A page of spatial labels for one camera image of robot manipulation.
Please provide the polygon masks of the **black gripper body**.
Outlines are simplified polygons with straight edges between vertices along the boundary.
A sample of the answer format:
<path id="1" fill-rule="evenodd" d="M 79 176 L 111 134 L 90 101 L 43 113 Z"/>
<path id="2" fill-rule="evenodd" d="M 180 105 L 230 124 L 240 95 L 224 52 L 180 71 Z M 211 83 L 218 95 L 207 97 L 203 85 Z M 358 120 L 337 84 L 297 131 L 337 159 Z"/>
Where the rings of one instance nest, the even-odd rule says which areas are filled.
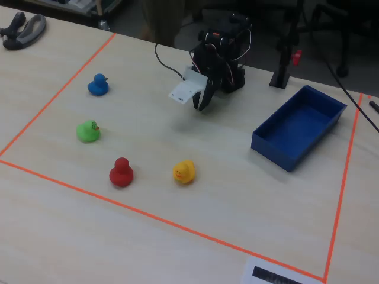
<path id="1" fill-rule="evenodd" d="M 208 78 L 204 92 L 211 95 L 221 87 L 226 72 L 226 59 L 214 44 L 199 44 L 191 50 L 192 70 Z"/>

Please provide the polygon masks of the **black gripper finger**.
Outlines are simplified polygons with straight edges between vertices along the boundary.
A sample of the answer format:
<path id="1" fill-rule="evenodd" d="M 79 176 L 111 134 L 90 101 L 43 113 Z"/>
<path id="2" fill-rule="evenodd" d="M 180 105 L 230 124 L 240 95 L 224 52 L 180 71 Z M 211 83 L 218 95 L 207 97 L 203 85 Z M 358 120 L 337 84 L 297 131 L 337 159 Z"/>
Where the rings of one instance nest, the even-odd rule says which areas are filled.
<path id="1" fill-rule="evenodd" d="M 203 111 L 211 102 L 214 93 L 220 88 L 221 80 L 208 80 L 203 94 L 200 96 L 198 110 Z"/>
<path id="2" fill-rule="evenodd" d="M 197 111 L 202 111 L 204 108 L 202 106 L 203 103 L 204 90 L 198 91 L 192 97 L 193 106 Z"/>

